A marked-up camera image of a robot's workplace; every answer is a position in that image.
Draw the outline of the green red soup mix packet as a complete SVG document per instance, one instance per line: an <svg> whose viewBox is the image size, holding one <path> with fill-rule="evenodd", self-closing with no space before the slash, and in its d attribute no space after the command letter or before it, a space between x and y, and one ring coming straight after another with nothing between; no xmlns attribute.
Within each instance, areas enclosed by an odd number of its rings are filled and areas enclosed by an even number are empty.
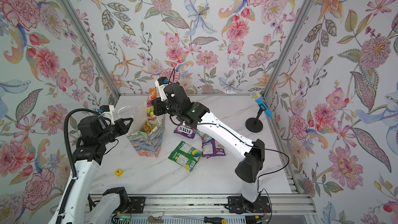
<svg viewBox="0 0 398 224"><path fill-rule="evenodd" d="M146 121L142 127L142 132L146 134L151 134L158 129L158 121Z"/></svg>

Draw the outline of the floral paper gift bag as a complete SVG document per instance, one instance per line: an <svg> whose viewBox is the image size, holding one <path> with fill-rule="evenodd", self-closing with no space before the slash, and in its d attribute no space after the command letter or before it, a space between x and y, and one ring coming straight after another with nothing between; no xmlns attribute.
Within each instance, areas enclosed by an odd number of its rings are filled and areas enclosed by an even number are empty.
<svg viewBox="0 0 398 224"><path fill-rule="evenodd" d="M158 157L165 132L164 116L148 112L147 103L139 106L123 106L117 114L120 118L133 118L133 123L125 135L139 156Z"/></svg>

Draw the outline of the orange Fox's fruits candy bag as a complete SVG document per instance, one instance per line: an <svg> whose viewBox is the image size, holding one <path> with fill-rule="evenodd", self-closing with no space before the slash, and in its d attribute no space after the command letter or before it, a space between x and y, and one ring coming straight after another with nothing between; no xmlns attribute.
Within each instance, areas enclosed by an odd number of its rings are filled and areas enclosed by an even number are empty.
<svg viewBox="0 0 398 224"><path fill-rule="evenodd" d="M156 88L149 89L149 95L147 97L147 104L146 104L146 113L147 113L147 119L150 121L156 119L156 116L154 115L154 105L153 105L153 101L156 98L157 98L157 89Z"/></svg>

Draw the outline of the purple snack packet back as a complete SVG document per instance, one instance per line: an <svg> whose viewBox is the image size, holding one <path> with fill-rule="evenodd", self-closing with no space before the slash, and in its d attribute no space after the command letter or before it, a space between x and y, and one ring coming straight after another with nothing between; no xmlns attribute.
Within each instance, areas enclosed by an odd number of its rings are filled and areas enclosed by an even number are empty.
<svg viewBox="0 0 398 224"><path fill-rule="evenodd" d="M214 139L202 140L202 148L202 157L204 158L226 156L224 147Z"/></svg>

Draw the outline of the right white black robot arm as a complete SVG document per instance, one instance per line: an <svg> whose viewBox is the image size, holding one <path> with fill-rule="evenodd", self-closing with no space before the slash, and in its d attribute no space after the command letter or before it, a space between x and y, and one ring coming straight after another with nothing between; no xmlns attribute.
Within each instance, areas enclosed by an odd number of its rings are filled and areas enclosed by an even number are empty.
<svg viewBox="0 0 398 224"><path fill-rule="evenodd" d="M265 161L264 143L240 135L208 107L192 102L178 82L171 83L166 77L161 77L155 81L155 86L160 96L152 101L154 114L175 116L180 123L204 132L229 150L239 161L235 174L243 183L242 197L248 202L256 202L260 195L256 182Z"/></svg>

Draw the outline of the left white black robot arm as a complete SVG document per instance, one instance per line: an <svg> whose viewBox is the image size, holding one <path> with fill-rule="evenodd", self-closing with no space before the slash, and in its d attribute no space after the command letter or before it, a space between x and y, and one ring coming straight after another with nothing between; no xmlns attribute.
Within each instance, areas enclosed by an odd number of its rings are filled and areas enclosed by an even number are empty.
<svg viewBox="0 0 398 224"><path fill-rule="evenodd" d="M80 121L77 128L81 132L81 140L74 152L67 153L71 162L71 175L50 223L104 224L113 213L122 213L131 206L124 187L111 188L85 214L91 185L106 154L107 144L127 134L132 123L133 118L121 118L111 122L108 118L96 115Z"/></svg>

